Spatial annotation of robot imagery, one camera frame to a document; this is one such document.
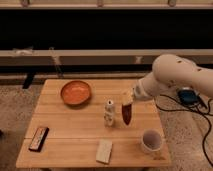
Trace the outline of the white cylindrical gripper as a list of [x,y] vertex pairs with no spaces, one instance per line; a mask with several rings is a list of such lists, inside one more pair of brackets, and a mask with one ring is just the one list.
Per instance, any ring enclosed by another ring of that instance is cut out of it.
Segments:
[[133,96],[136,100],[149,100],[149,95],[144,91],[139,81],[134,84],[133,93],[131,90],[126,90],[122,93],[122,105],[131,105],[133,103]]

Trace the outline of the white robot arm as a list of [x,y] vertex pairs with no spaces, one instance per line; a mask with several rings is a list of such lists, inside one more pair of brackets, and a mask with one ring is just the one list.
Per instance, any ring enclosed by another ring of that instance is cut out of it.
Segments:
[[173,87],[190,87],[213,98],[213,69],[199,67],[177,55],[160,55],[152,64],[152,71],[123,92],[122,105],[131,105],[135,100],[152,100]]

